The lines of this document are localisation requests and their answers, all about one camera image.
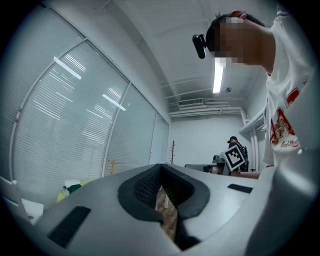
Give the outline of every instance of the black hair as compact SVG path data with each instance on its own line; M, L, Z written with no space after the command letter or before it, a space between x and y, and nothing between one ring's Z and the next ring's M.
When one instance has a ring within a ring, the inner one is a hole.
M246 18L245 18L246 20L251 21L253 23L256 23L262 27L265 27L265 24L263 24L256 17L252 16L251 14L247 14L245 12L243 12L243 13L246 15ZM220 24L222 21L226 20L226 18L231 18L231 17L233 17L232 13L227 13L227 14L223 14L223 15L221 15L219 13L215 16L215 19L211 22L211 25L205 35L206 45L208 46L208 49L211 52L213 52L213 45L210 44L210 42L214 42L214 40L215 40L215 27L217 28L218 24Z

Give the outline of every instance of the black cap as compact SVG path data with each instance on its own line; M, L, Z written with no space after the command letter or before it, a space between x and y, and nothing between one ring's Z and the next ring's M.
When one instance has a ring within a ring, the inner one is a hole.
M230 141L231 141L231 140L236 140L236 141L237 141L238 139L237 139L236 136L231 136L231 137L230 137L230 140L228 140L227 142L230 144Z

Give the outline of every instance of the person in black clothing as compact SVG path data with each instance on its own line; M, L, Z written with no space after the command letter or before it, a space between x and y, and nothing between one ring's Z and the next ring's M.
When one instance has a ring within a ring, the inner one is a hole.
M237 145L239 148L241 154L244 157L245 162L240 165L240 172L247 172L247 162L248 162L248 153L247 153L247 148L245 146L242 146L240 142L238 141L237 137L231 136L230 140L227 141L229 144L229 149L233 147L234 145Z

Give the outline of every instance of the ear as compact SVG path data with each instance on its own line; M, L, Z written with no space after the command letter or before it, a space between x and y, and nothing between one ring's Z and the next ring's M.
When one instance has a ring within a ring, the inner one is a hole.
M242 19L242 20L245 20L247 15L245 13L243 13L242 11L240 10L234 10L232 13L231 13L232 17L237 17L239 19Z

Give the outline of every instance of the neck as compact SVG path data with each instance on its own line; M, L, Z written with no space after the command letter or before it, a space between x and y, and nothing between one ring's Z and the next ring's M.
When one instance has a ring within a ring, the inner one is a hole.
M258 64L271 76L274 70L276 57L276 41L270 28L261 29L260 42L258 44Z

